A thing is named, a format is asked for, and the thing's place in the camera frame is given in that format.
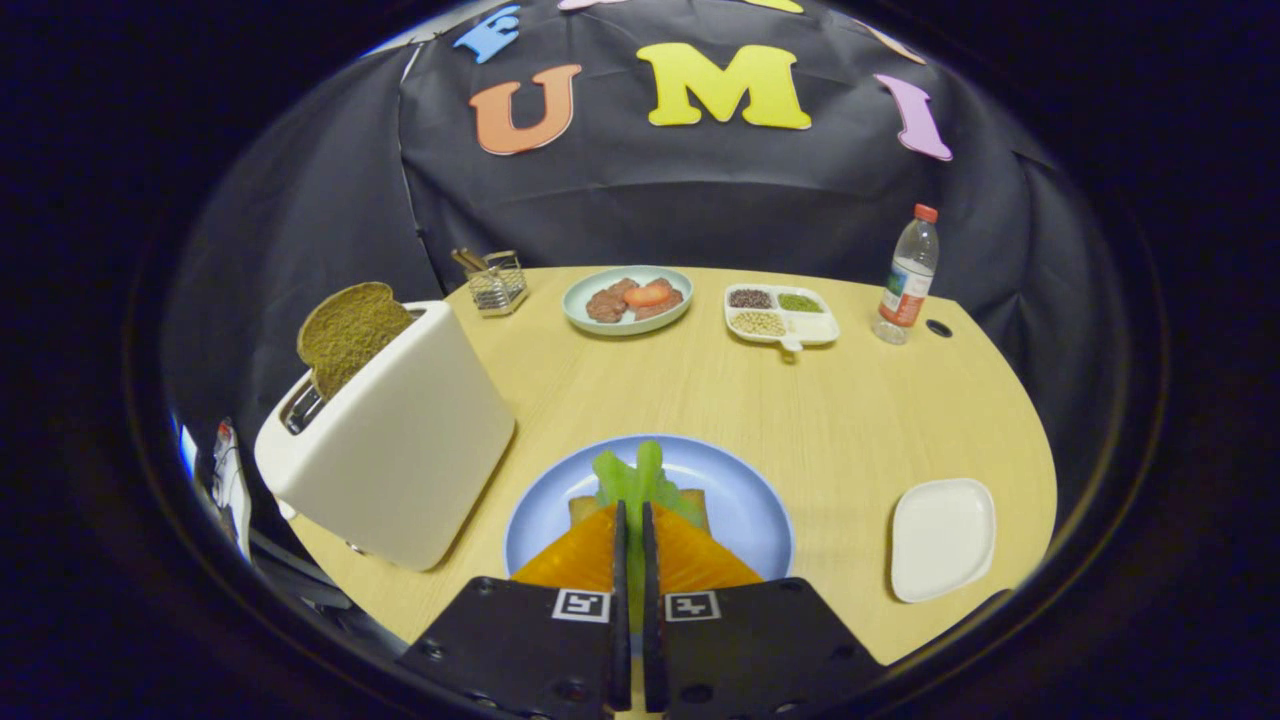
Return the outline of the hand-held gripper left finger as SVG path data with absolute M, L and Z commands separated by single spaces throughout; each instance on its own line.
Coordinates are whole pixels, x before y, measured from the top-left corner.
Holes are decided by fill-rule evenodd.
M 468 717 L 611 719 L 631 708 L 626 505 L 594 512 L 566 534 L 576 537 L 603 591 L 475 577 L 398 666 Z

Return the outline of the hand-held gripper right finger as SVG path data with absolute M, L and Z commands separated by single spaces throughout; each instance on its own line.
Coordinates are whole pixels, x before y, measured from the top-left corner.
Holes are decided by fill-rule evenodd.
M 818 719 L 864 710 L 886 666 L 799 577 L 663 593 L 657 515 L 643 509 L 645 707 L 667 719 Z

